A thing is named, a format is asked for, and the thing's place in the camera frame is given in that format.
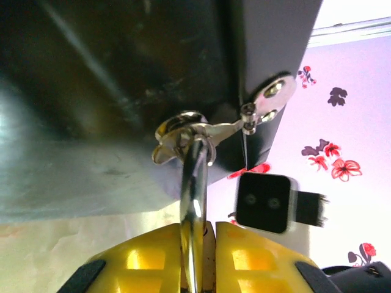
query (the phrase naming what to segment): pink wall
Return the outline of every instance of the pink wall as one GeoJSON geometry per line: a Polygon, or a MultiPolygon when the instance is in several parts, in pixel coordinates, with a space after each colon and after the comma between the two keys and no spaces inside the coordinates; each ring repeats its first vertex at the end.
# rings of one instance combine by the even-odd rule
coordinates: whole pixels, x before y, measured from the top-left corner
{"type": "MultiPolygon", "coordinates": [[[[303,88],[298,76],[298,89],[288,103],[268,159],[270,173],[290,176],[301,190],[325,194],[331,202],[324,228],[300,226],[301,234],[296,230],[277,237],[284,245],[308,252],[321,267],[361,264],[359,258],[349,263],[347,255],[353,251],[368,258],[359,252],[362,243],[376,249],[370,261],[391,266],[387,232],[391,222],[390,48],[391,37],[383,37],[308,49],[300,69],[309,66],[310,78],[316,82],[311,84],[309,79],[303,88]],[[328,103],[335,87],[347,92],[345,98],[334,97],[344,101],[344,106],[328,103]],[[311,166],[314,161],[301,153],[305,146],[318,146],[320,139],[341,148],[340,156],[320,153],[327,170],[322,165],[311,166]],[[341,165],[334,166],[337,159],[341,165]],[[356,176],[343,182],[347,175],[339,167],[350,160],[356,164],[348,162],[347,175],[356,176]],[[309,230],[307,239],[298,240],[304,230],[309,230]]],[[[209,187],[209,220],[228,220],[235,189],[236,179],[223,179],[209,187]]]]}

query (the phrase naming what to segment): metal shaft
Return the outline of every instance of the metal shaft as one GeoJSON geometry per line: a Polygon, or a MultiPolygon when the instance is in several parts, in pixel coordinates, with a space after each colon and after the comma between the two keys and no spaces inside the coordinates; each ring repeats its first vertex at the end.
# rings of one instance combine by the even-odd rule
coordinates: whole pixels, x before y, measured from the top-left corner
{"type": "Polygon", "coordinates": [[[195,136],[185,156],[180,198],[182,254],[190,293],[202,291],[203,234],[206,224],[208,142],[195,136]]]}

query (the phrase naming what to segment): yellow plastic part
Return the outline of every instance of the yellow plastic part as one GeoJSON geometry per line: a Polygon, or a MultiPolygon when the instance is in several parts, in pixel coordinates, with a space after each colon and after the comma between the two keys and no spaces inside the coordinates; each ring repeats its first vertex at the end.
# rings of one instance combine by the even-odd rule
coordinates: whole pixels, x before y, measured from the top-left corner
{"type": "Polygon", "coordinates": [[[217,293],[312,293],[294,264],[309,258],[255,232],[216,223],[217,293]]]}
{"type": "Polygon", "coordinates": [[[132,238],[92,257],[106,265],[88,293],[179,293],[179,224],[132,238]]]}

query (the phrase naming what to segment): black square sensor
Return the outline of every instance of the black square sensor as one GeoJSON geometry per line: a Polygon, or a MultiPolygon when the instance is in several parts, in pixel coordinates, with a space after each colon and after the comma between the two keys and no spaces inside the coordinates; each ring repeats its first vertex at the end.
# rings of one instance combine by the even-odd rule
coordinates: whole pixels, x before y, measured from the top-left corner
{"type": "Polygon", "coordinates": [[[245,173],[239,179],[236,221],[272,233],[284,233],[294,219],[296,182],[286,176],[245,173]]]}

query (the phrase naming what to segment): white ceiling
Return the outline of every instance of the white ceiling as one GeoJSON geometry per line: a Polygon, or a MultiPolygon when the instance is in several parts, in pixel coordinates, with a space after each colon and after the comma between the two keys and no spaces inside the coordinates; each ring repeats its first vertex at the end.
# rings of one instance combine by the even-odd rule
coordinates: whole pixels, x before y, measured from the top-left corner
{"type": "Polygon", "coordinates": [[[323,0],[314,29],[391,16],[390,0],[323,0]]]}

